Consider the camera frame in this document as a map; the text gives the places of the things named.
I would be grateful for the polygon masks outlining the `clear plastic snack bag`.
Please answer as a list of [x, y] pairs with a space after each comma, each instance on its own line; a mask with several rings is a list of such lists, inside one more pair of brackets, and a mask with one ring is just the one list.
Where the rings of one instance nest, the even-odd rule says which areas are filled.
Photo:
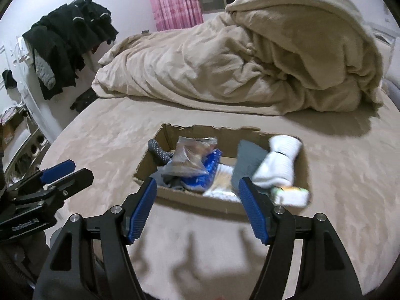
[[206, 158], [218, 144], [217, 137], [178, 138], [172, 160], [164, 167], [165, 173], [179, 178], [191, 178], [208, 174]]

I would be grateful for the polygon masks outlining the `beige bed sheet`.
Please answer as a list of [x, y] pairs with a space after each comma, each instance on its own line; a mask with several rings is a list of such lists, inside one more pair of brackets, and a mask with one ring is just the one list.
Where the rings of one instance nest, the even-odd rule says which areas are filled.
[[[145, 99], [99, 99], [58, 136], [41, 166], [67, 159], [93, 172], [91, 187], [61, 210], [101, 215], [138, 190], [133, 176], [164, 123], [258, 128], [303, 141], [312, 199], [307, 217], [325, 213], [369, 293], [399, 256], [399, 111], [295, 112], [284, 117], [189, 110]], [[248, 299], [267, 255], [245, 217], [206, 213], [158, 200], [129, 248], [142, 288], [159, 299]]]

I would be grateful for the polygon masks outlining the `white sock roll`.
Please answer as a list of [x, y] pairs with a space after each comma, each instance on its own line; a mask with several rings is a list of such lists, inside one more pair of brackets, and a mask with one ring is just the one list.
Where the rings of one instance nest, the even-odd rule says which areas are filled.
[[263, 189], [293, 186], [294, 162], [303, 146], [302, 142], [289, 135], [275, 135], [268, 143], [270, 152], [253, 174], [252, 182]]

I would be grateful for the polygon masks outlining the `beige rumpled duvet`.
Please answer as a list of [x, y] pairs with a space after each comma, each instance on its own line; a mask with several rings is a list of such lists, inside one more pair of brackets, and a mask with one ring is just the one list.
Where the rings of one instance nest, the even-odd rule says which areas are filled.
[[236, 0], [187, 29], [137, 34], [100, 59], [100, 98], [281, 116], [383, 103], [383, 58], [350, 0]]

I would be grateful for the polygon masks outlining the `grey glove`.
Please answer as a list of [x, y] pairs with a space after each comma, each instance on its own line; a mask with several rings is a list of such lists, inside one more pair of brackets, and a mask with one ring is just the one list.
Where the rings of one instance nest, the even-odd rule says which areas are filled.
[[154, 161], [159, 165], [156, 172], [150, 177], [156, 181], [158, 186], [172, 190], [183, 191], [184, 186], [181, 178], [168, 175], [164, 170], [164, 167], [172, 160], [174, 154], [161, 148], [156, 139], [151, 139], [148, 141], [148, 151], [151, 153]]

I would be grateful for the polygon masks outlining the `black clothes pile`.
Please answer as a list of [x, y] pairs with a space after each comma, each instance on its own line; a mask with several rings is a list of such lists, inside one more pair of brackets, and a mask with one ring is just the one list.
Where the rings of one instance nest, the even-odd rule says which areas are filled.
[[74, 87], [77, 72], [86, 66], [84, 55], [111, 44], [119, 32], [111, 11], [93, 0], [74, 0], [34, 23], [22, 35], [34, 57], [34, 71], [45, 100]]

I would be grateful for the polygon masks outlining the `grey cloth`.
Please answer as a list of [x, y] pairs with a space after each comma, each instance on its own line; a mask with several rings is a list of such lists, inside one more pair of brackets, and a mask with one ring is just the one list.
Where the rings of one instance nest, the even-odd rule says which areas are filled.
[[242, 139], [237, 147], [236, 164], [231, 178], [231, 185], [234, 193], [239, 191], [239, 182], [242, 178], [255, 174], [258, 167], [267, 157], [268, 151], [253, 142]]

